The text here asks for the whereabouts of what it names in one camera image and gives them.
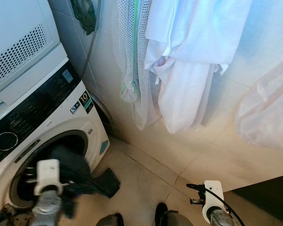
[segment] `white mesh bag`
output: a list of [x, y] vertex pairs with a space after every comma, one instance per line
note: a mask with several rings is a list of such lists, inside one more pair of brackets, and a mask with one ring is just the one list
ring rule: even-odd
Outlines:
[[132, 103], [133, 120], [140, 130], [160, 117], [160, 85], [155, 84], [156, 75], [144, 69], [150, 6], [151, 0], [116, 0], [112, 12], [113, 52], [122, 71], [120, 96]]

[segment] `floor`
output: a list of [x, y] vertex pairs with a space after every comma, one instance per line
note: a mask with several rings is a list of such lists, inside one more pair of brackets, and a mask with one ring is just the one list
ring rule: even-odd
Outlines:
[[[190, 198], [198, 198], [198, 194], [185, 186], [188, 181], [132, 145], [113, 137], [110, 141], [111, 146], [94, 174], [100, 175], [110, 167], [121, 182], [120, 190], [111, 199], [100, 195], [80, 197], [74, 219], [62, 218], [59, 225], [95, 226], [102, 217], [119, 212], [125, 226], [151, 226], [159, 202], [185, 215], [194, 226], [209, 225], [202, 217], [201, 206], [190, 205]], [[283, 226], [281, 221], [234, 193], [224, 196], [245, 225]]]

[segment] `washing machine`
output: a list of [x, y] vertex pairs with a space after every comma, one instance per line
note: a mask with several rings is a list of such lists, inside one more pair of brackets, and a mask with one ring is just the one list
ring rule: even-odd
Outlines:
[[48, 2], [0, 0], [0, 210], [35, 204], [25, 169], [57, 143], [81, 155], [91, 171], [109, 147]]

